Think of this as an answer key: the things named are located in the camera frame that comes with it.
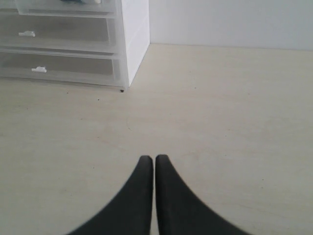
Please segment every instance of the drawer handle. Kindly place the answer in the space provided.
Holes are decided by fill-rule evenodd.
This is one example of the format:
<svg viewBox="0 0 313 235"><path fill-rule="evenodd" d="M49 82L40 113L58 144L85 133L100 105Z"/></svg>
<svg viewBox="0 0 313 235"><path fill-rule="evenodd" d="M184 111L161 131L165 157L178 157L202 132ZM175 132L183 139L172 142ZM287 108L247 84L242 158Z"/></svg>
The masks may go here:
<svg viewBox="0 0 313 235"><path fill-rule="evenodd" d="M19 33L19 36L24 36L24 37L36 37L36 34L34 31L25 31L23 33Z"/></svg>
<svg viewBox="0 0 313 235"><path fill-rule="evenodd" d="M47 70L45 69L45 67L40 67L38 66L35 69L31 69L33 72L47 72Z"/></svg>

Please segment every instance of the white drawer handle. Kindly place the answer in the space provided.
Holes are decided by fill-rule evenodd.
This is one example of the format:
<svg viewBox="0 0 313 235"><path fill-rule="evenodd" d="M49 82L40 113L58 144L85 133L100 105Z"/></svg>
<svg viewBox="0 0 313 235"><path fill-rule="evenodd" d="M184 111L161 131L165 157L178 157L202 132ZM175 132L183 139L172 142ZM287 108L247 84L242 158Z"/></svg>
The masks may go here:
<svg viewBox="0 0 313 235"><path fill-rule="evenodd" d="M38 66L35 69L31 69L33 72L47 72L47 70L45 69L45 67L40 67Z"/></svg>
<svg viewBox="0 0 313 235"><path fill-rule="evenodd" d="M25 31L23 33L19 33L19 36L24 36L24 37L36 37L36 34L34 31Z"/></svg>

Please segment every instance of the white wall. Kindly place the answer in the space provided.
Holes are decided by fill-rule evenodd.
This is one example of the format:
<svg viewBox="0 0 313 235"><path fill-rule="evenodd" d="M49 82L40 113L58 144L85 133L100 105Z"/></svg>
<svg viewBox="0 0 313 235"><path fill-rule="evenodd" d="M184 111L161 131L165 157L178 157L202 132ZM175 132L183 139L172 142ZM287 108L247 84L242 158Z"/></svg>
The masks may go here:
<svg viewBox="0 0 313 235"><path fill-rule="evenodd" d="M313 0L150 0L151 42L313 50Z"/></svg>

